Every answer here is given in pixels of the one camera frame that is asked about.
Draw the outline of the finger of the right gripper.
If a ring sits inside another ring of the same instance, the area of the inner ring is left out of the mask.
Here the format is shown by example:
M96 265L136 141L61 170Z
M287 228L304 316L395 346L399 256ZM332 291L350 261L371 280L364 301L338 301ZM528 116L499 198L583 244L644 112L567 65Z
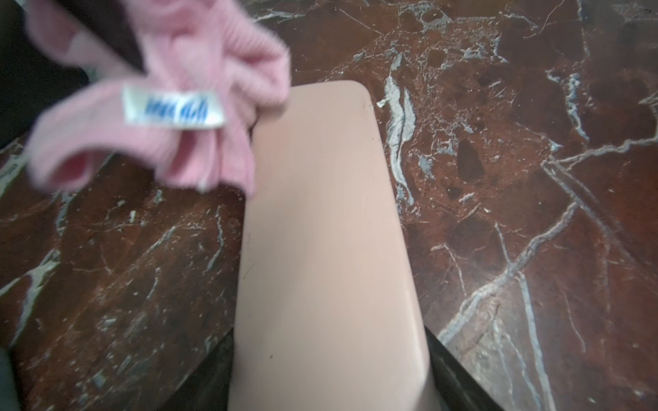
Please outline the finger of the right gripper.
M58 0L57 4L131 68L145 73L142 51L121 1Z

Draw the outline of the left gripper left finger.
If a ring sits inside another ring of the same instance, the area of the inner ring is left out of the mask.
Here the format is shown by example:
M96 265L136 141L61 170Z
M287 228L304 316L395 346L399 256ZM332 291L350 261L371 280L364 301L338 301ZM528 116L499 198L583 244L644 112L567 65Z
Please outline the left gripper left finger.
M231 329L159 410L226 411L233 356L234 330Z

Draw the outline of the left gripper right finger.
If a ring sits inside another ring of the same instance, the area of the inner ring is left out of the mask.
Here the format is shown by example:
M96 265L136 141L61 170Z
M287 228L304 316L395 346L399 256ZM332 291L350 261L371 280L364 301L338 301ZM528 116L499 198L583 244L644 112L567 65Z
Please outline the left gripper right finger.
M435 385L449 410L503 411L428 327L424 327Z

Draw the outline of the pink cloth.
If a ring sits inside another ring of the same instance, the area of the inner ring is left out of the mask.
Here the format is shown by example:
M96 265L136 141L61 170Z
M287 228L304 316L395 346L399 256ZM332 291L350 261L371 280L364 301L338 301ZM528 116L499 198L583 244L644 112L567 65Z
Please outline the pink cloth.
M27 3L28 35L46 56L99 74L39 116L25 149L33 185L75 191L115 152L167 187L206 193L229 185L251 195L250 130L291 90L285 43L236 1L126 1L123 8L143 73L61 5Z

